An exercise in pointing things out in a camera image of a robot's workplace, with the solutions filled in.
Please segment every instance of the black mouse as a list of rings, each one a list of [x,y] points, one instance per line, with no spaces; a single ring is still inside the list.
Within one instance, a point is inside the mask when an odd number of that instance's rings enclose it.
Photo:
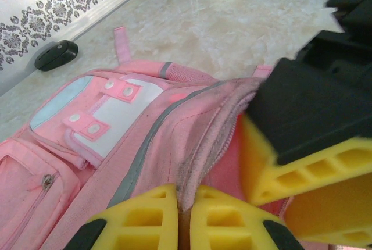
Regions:
[[[41,53],[35,60],[35,67],[42,71],[50,71],[67,64],[77,56],[79,47],[71,41],[61,41]]]

